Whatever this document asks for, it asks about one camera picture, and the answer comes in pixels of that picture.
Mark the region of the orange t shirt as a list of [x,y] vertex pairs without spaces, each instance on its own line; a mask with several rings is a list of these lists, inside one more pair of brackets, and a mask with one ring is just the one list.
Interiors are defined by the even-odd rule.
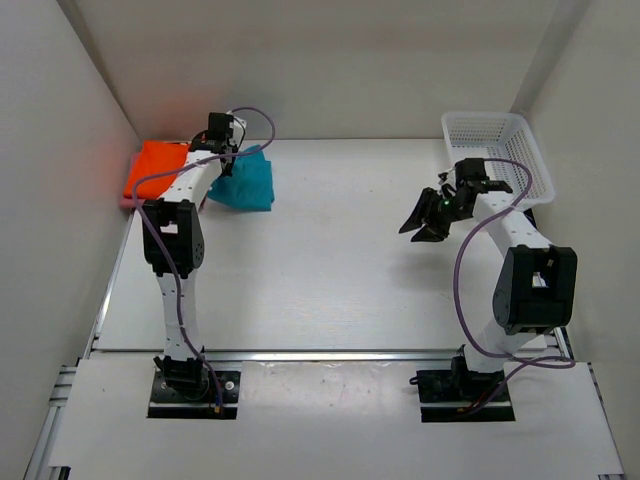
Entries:
[[[145,140],[140,153],[140,166],[146,177],[183,167],[188,153],[188,144]],[[138,198],[157,199],[170,187],[176,177],[176,174],[172,174],[143,182],[137,189]]]

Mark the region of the teal t shirt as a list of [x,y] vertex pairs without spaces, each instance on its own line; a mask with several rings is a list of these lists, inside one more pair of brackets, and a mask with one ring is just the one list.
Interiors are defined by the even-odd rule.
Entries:
[[211,185],[207,198],[232,209],[267,212],[275,201],[272,165],[258,145],[244,150],[231,176],[220,176]]

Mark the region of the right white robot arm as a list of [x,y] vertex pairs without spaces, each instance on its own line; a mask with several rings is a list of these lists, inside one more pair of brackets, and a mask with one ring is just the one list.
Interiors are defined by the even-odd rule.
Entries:
[[[498,377],[508,361],[529,341],[565,326],[572,317],[578,258],[570,247],[554,245],[529,221],[519,204],[533,186],[531,171],[518,164],[526,179],[521,187],[491,178],[483,158],[458,161],[440,176],[440,187],[426,187],[401,233],[413,242],[442,242],[455,222],[476,224],[462,241],[453,271],[454,309],[467,339],[451,363],[449,387],[470,400]],[[461,266],[471,240],[486,231],[503,264],[493,291],[492,317],[478,335],[465,320],[461,296]]]

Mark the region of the pink t shirt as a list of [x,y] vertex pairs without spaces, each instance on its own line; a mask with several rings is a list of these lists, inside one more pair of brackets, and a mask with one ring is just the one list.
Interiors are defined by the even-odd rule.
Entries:
[[134,207],[133,187],[142,177],[145,176],[140,166],[140,156],[141,153],[137,152],[130,158],[127,178],[120,198],[120,207],[123,209]]

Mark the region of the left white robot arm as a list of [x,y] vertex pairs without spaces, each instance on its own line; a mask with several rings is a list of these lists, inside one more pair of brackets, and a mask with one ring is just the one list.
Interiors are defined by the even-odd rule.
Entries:
[[164,313],[165,349],[155,359],[163,382],[195,402],[214,388],[204,360],[195,306],[195,280],[205,244],[199,208],[212,182],[231,172],[246,123],[230,112],[210,113],[181,163],[151,176],[168,179],[157,198],[142,204],[144,257],[158,282]]

